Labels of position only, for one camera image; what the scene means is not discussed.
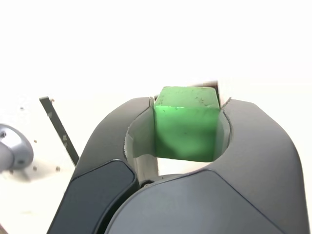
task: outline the dark gray panel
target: dark gray panel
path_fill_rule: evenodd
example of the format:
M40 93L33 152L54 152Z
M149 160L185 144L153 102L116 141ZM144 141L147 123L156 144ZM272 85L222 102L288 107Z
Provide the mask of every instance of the dark gray panel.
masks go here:
M106 234L280 234L221 177L202 171L129 198Z
M135 175L122 161L112 161L74 179L48 233L91 234L100 222L107 225L111 216L105 214L134 180Z
M122 104L108 114L90 136L73 178L113 159L127 163L124 155L126 133L130 124L149 106L150 98L140 97Z
M310 233L301 163L289 136L252 103L230 100L223 112L231 142L207 168L285 233Z

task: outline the gray knob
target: gray knob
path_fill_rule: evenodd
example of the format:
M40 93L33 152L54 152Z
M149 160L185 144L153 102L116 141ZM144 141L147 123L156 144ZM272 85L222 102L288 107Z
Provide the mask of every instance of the gray knob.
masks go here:
M0 172L29 166L34 151L27 138L15 128L0 124Z

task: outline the green block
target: green block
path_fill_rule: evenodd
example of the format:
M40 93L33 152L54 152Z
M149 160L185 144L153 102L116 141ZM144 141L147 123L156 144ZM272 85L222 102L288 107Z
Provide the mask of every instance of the green block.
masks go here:
M211 162L219 111L214 88L164 87L154 104L156 156Z

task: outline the black screw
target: black screw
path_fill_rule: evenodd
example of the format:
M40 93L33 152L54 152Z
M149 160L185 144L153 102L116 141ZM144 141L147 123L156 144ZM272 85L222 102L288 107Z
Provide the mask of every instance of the black screw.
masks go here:
M5 138L6 137L6 132L1 132L0 133L0 138Z

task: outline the cube face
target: cube face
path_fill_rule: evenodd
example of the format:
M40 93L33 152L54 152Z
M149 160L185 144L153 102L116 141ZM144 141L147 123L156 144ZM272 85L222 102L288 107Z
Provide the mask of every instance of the cube face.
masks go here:
M156 156L212 161L219 111L213 88L165 87L154 105Z

